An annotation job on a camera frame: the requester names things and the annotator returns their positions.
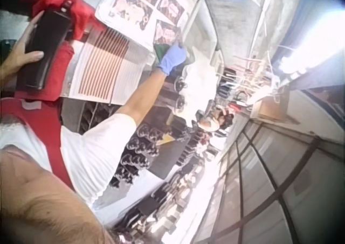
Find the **red apron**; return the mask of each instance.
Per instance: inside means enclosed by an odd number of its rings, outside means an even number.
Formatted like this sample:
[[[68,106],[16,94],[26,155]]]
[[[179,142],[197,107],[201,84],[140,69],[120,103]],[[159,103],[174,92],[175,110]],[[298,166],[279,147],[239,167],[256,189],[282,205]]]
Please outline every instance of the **red apron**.
[[[2,99],[0,105],[2,115],[13,115],[30,126],[46,146],[53,174],[74,190],[60,149],[59,103],[41,101],[28,103],[20,99]]]

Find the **sleeve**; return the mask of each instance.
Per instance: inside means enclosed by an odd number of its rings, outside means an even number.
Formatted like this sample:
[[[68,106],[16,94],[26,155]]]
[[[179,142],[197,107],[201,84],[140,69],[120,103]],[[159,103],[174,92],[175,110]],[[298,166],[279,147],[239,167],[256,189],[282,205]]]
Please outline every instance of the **sleeve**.
[[[136,130],[134,120],[115,114],[83,136],[63,128],[61,151],[76,192],[90,205],[107,188]]]

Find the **striped paper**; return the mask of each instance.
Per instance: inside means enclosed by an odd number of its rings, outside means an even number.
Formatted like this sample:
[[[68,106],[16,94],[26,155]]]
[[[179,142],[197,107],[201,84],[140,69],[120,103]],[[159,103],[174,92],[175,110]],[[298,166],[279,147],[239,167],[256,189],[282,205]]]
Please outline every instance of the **striped paper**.
[[[117,31],[104,30],[88,58],[78,93],[110,100],[128,44],[128,39]]]

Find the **ceiling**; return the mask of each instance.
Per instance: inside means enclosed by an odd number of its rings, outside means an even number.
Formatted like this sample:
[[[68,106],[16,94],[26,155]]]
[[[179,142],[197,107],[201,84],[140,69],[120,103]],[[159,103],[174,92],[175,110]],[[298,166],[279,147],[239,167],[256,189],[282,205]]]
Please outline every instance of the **ceiling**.
[[[263,6],[265,0],[257,0]],[[261,8],[252,0],[206,0],[223,52],[226,66],[244,64],[234,55],[248,58],[271,56],[282,41],[295,13],[299,0],[270,0],[266,13],[267,37],[263,27],[254,38]]]

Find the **hair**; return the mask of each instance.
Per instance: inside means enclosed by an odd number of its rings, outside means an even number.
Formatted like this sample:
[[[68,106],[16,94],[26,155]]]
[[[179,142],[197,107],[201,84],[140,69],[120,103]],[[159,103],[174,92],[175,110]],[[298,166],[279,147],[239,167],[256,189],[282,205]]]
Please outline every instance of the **hair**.
[[[223,124],[220,125],[221,130],[225,130],[226,128],[232,126],[232,121],[233,121],[234,115],[228,114],[228,115],[223,116],[223,117],[224,117],[224,122],[223,122]]]
[[[25,221],[21,218],[3,219],[1,235],[4,244],[117,244],[118,237],[104,228],[96,228],[88,222],[63,228],[53,221]]]
[[[120,243],[115,233],[109,233],[100,224],[72,222],[63,224],[54,218],[33,218],[30,213],[35,212],[49,203],[36,201],[29,203],[20,214],[9,214],[1,210],[1,234],[6,242],[15,244],[117,244]]]

